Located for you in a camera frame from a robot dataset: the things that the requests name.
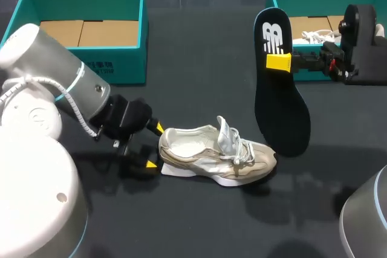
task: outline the shoe heel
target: shoe heel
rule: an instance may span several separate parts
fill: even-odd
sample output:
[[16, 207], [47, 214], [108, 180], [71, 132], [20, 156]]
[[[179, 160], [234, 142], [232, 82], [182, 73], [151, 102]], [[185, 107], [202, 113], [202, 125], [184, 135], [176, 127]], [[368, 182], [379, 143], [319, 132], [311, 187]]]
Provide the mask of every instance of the shoe heel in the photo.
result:
[[161, 173], [164, 175], [180, 176], [182, 178], [189, 178], [197, 175], [195, 172], [189, 169], [179, 169], [170, 164], [164, 163]]

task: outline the logo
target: logo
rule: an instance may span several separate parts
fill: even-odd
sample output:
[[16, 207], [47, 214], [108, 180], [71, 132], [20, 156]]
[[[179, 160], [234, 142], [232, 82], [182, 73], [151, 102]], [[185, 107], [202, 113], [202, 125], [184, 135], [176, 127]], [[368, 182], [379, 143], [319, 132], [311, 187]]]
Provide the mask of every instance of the logo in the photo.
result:
[[279, 48], [282, 45], [282, 29], [278, 24], [269, 24], [265, 22], [262, 26], [264, 39], [267, 41], [264, 44], [264, 51], [269, 54], [283, 54], [284, 50]]
[[40, 129], [47, 131], [50, 128], [48, 112], [44, 108], [36, 108], [30, 112], [30, 121]]

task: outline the new balance logo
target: new balance logo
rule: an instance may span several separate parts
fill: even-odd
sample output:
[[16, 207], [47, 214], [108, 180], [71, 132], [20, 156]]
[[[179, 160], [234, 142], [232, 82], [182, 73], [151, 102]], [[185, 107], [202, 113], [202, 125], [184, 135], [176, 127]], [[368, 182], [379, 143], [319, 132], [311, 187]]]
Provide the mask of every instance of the new balance logo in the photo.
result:
[[278, 24], [269, 24], [265, 22], [262, 26], [264, 39], [264, 51], [269, 54], [283, 54], [284, 50], [279, 46], [282, 45], [282, 29]]

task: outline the shoelace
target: shoelace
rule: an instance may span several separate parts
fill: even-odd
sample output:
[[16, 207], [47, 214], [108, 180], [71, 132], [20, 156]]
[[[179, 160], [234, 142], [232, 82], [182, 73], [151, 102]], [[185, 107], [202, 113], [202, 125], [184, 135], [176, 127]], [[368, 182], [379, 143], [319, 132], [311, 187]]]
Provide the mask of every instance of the shoelace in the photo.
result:
[[334, 42], [334, 33], [331, 30], [303, 31], [302, 37], [308, 39], [311, 44]]
[[[236, 148], [235, 155], [224, 155], [221, 156], [221, 160], [233, 160], [234, 165], [244, 164], [244, 163], [252, 163], [255, 159], [255, 154], [253, 150], [253, 145], [251, 142], [241, 138], [239, 136], [238, 130], [233, 127], [230, 127], [231, 131], [234, 133], [236, 138], [236, 142], [238, 143], [238, 147]], [[243, 147], [246, 147], [246, 152], [242, 155]]]

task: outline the yellow clip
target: yellow clip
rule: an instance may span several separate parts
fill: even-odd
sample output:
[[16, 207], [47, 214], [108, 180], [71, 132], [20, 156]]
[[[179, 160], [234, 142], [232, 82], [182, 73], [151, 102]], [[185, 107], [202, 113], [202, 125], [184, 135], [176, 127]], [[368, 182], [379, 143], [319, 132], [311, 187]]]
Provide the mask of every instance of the yellow clip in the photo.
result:
[[290, 73], [291, 53], [288, 54], [268, 54], [266, 57], [266, 68], [279, 69]]
[[157, 130], [159, 130], [161, 133], [164, 133], [164, 129], [162, 128], [160, 122], [157, 123], [156, 128], [157, 128]]
[[148, 160], [148, 161], [146, 162], [146, 168], [147, 168], [147, 169], [154, 169], [154, 168], [156, 168], [156, 167], [157, 167], [157, 165], [155, 165], [152, 161]]

